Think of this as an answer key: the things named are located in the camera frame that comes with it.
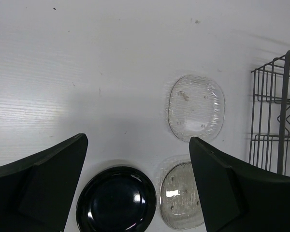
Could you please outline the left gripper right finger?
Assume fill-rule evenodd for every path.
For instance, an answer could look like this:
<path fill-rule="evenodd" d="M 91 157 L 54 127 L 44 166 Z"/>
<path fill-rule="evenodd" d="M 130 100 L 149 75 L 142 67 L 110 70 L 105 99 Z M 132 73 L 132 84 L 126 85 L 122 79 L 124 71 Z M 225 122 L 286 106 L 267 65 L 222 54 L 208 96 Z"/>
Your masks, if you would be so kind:
<path fill-rule="evenodd" d="M 290 232 L 290 177 L 253 166 L 193 137 L 189 154 L 206 230 Z"/>

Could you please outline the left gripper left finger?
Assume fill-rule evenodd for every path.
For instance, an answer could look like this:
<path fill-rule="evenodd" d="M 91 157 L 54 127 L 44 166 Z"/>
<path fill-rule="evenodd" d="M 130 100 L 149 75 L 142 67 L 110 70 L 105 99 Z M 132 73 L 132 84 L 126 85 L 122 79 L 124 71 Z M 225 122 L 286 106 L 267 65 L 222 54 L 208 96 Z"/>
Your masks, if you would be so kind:
<path fill-rule="evenodd" d="M 0 232 L 62 232 L 87 153 L 79 133 L 0 166 Z"/>

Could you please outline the clear glass plate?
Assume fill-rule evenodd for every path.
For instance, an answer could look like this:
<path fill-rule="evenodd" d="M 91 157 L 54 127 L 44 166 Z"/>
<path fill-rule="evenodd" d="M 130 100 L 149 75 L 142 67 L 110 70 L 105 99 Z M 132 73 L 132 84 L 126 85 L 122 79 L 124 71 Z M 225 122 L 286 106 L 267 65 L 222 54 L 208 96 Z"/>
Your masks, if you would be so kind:
<path fill-rule="evenodd" d="M 205 141 L 215 139 L 225 116 L 225 98 L 220 86 L 212 79 L 187 74 L 172 86 L 167 104 L 167 121 L 179 140 L 191 137 Z"/>

